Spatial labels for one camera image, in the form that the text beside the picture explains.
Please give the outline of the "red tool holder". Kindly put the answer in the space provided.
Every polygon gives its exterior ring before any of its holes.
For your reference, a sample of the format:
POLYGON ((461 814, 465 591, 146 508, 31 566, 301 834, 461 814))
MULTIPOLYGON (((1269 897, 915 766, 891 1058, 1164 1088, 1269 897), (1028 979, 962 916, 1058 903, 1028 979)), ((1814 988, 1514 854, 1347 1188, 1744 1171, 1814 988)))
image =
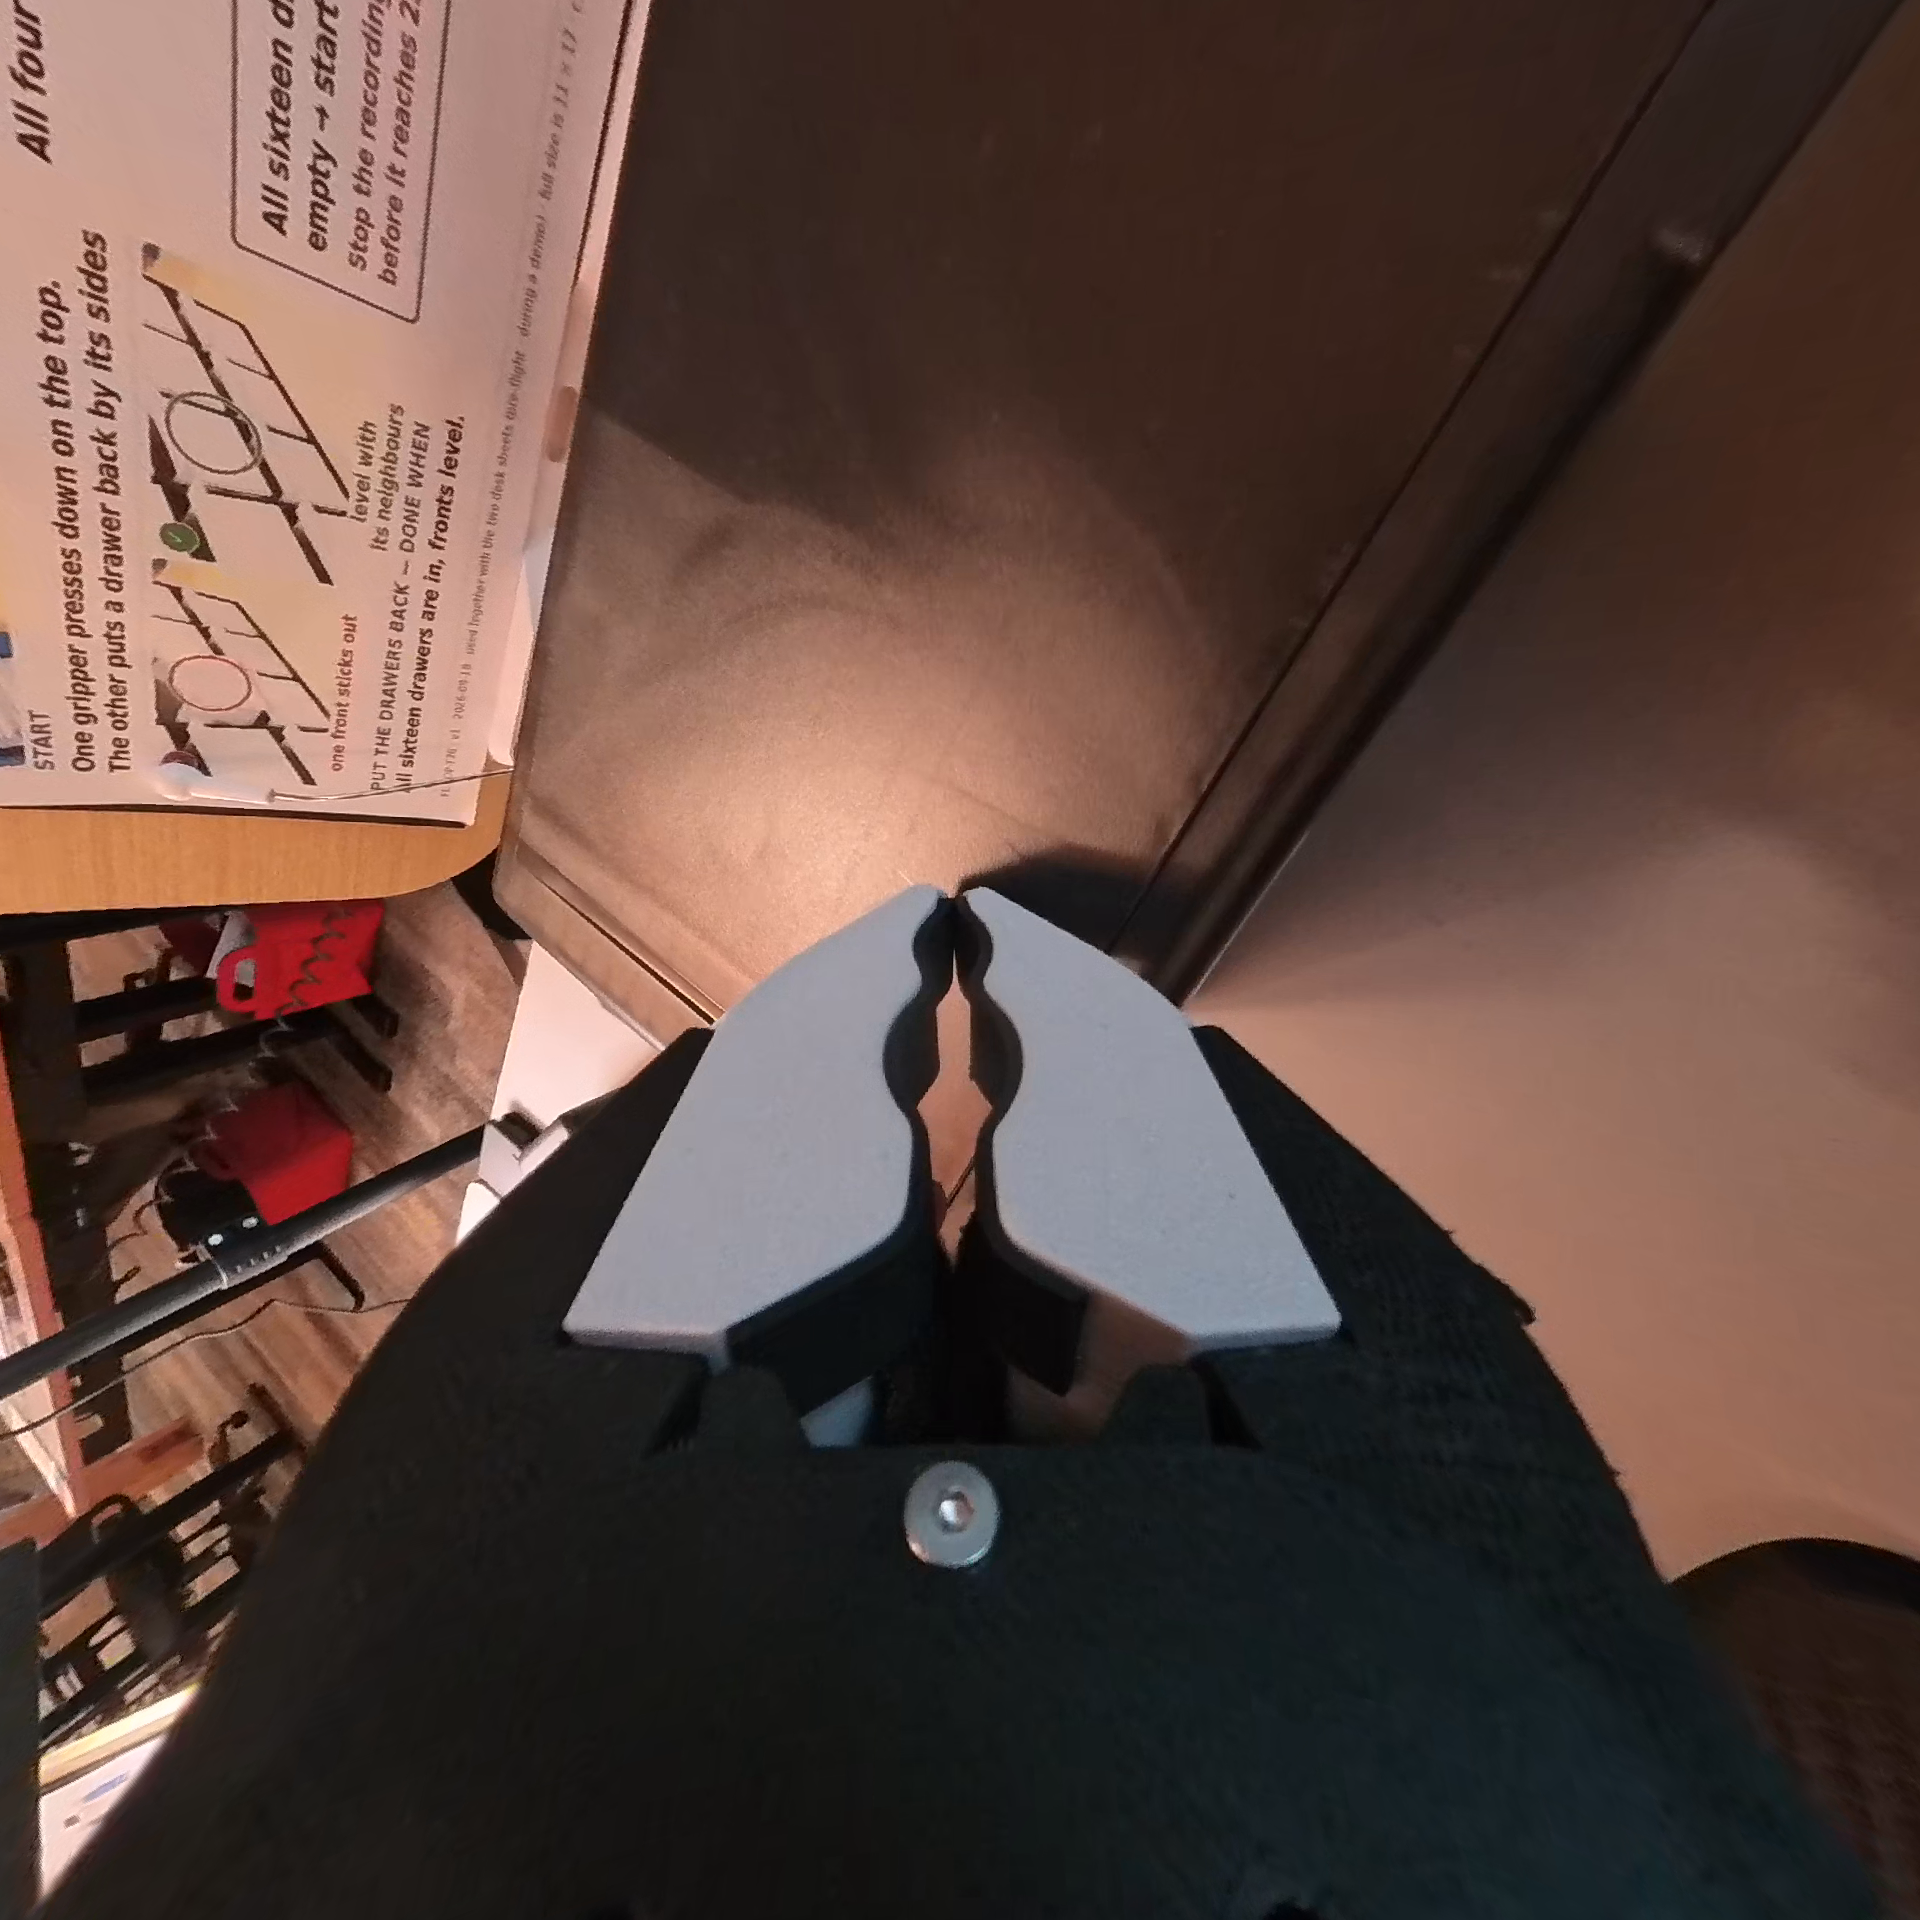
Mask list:
POLYGON ((367 998, 382 924, 382 901, 232 906, 209 964, 215 1005, 275 1023, 367 998))

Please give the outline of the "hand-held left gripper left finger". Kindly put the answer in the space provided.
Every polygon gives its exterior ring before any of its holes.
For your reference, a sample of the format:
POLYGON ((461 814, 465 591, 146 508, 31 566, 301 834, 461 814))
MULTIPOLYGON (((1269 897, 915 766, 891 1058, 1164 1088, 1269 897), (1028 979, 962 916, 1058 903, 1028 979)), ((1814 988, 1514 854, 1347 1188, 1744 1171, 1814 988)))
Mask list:
POLYGON ((815 1447, 856 1447, 924 1336, 942 1201, 954 903, 912 886, 815 939, 710 1033, 566 1311, 566 1340, 775 1374, 815 1447))

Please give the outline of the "white instruction sheet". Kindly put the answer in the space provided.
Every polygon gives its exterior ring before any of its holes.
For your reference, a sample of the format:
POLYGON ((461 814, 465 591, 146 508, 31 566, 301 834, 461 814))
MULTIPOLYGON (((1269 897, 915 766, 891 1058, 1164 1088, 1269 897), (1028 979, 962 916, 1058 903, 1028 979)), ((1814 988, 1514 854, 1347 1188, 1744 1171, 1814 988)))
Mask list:
POLYGON ((5 807, 469 827, 642 3, 5 3, 5 807))

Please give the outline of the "red box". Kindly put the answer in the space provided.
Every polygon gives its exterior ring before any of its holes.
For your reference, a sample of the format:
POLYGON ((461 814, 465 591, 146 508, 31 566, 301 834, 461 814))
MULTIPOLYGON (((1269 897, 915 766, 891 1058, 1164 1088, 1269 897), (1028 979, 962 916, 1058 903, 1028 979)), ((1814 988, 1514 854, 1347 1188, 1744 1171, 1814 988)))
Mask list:
POLYGON ((243 1218, 283 1225, 350 1188, 352 1132, 307 1080, 292 1078, 215 1113, 191 1158, 245 1193, 243 1218))

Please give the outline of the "white device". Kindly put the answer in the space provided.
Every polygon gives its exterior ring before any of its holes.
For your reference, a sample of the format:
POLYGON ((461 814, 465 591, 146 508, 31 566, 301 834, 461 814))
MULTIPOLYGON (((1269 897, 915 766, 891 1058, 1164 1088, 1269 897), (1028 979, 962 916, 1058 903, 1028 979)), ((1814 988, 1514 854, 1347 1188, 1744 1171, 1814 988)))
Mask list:
POLYGON ((540 1124, 526 1111, 506 1111, 484 1126, 474 1180, 467 1183, 461 1225, 465 1239, 494 1213, 540 1165, 547 1165, 584 1124, 587 1106, 540 1124))

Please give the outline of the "black drawer cabinet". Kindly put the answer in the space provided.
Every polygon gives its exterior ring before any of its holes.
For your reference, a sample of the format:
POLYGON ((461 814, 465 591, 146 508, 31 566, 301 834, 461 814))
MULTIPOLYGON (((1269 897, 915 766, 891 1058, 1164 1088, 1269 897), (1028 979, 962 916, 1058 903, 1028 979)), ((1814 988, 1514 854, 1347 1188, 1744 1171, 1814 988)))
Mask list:
POLYGON ((1895 3, 654 3, 495 893, 1187 997, 1895 3))

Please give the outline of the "black metal pole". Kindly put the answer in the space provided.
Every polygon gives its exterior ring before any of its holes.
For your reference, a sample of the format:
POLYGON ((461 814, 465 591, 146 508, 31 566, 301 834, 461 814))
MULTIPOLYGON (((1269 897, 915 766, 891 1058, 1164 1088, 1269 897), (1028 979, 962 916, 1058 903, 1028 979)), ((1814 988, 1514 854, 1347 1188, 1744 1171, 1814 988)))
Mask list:
POLYGON ((289 1263, 305 1259, 307 1249, 341 1234, 372 1210, 394 1206, 430 1183, 465 1171, 484 1152, 491 1124, 474 1126, 454 1138, 444 1138, 390 1171, 370 1174, 350 1184, 343 1194, 325 1199, 280 1225, 253 1229, 232 1237, 224 1249, 212 1249, 170 1280, 135 1292, 112 1308, 84 1314, 55 1336, 45 1336, 5 1359, 5 1399, 35 1387, 43 1378, 72 1371, 97 1354, 117 1354, 140 1344, 160 1322, 175 1314, 198 1314, 209 1301, 224 1292, 247 1289, 289 1263))

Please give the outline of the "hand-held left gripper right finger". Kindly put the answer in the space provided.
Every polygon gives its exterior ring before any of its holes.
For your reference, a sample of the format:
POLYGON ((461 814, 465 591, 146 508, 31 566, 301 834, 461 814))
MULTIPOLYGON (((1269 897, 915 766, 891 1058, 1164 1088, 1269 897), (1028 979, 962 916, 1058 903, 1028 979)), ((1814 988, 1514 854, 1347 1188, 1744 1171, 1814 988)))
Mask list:
POLYGON ((1188 1014, 995 887, 957 915, 990 1106, 962 1273, 1038 1420, 1104 1420, 1143 1368, 1341 1332, 1188 1014))

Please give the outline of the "black textured pad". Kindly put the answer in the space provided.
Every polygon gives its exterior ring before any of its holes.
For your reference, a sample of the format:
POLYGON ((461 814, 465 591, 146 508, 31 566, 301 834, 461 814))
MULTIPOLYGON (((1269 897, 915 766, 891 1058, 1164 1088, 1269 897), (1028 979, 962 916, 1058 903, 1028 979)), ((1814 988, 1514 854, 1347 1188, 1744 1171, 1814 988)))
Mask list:
POLYGON ((1881 1909, 1918 1916, 1918 1559, 1769 1541, 1682 1575, 1671 1592, 1881 1909))

